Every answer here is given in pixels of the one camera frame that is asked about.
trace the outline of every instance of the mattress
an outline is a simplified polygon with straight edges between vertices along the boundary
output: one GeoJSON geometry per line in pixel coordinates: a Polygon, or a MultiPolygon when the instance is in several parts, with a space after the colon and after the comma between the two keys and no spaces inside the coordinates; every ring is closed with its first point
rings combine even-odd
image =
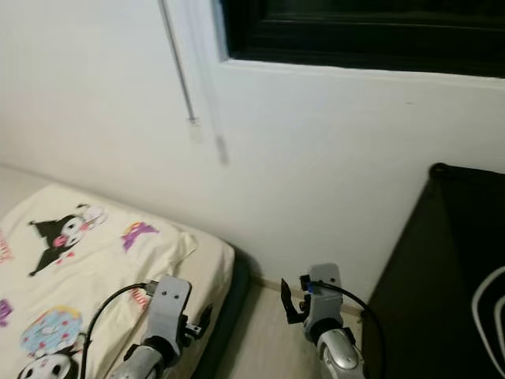
{"type": "MultiPolygon", "coordinates": [[[[52,184],[45,178],[0,166],[0,219],[7,215],[7,212],[16,208],[24,199],[33,196],[34,193],[44,191],[48,186],[52,186],[52,184]]],[[[116,205],[116,203],[112,201],[107,201],[107,204],[116,205]]],[[[131,209],[132,212],[138,212],[129,207],[121,207],[131,209]]],[[[224,298],[229,290],[234,263],[234,251],[230,246],[216,237],[174,221],[164,220],[170,225],[175,226],[184,234],[191,236],[196,242],[194,251],[184,256],[184,259],[175,265],[172,272],[170,272],[170,274],[188,280],[193,286],[185,310],[185,314],[189,317],[189,322],[197,324],[201,312],[209,304],[213,305],[211,324],[204,338],[192,343],[189,348],[185,348],[182,360],[179,362],[178,366],[168,373],[168,377],[170,378],[189,378],[196,369],[208,337],[211,335],[216,318],[219,315],[219,310],[223,304],[224,298]]],[[[136,293],[133,295],[133,298],[137,301],[139,307],[145,308],[147,305],[146,298],[142,294],[136,293]]],[[[138,322],[136,320],[136,323],[137,326],[134,329],[124,331],[124,338],[122,337],[121,340],[118,341],[116,347],[107,350],[108,353],[106,356],[97,357],[95,355],[93,366],[91,369],[88,369],[88,377],[105,377],[110,368],[114,366],[114,364],[117,364],[118,358],[122,356],[125,349],[131,343],[140,340],[145,324],[142,322],[142,317],[138,322]]],[[[103,332],[102,335],[100,335],[100,329],[97,328],[96,332],[93,333],[90,358],[94,356],[93,351],[103,351],[102,347],[107,343],[109,343],[107,335],[104,335],[103,332]]]]}

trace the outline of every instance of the floor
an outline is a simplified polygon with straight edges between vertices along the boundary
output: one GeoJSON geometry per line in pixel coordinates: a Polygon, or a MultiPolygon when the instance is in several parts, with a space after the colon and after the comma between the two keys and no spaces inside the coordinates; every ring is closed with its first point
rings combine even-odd
{"type": "MultiPolygon", "coordinates": [[[[358,318],[342,314],[361,346],[358,318]]],[[[301,324],[288,325],[280,293],[253,285],[217,379],[318,378],[315,346],[304,338],[301,324]]]]}

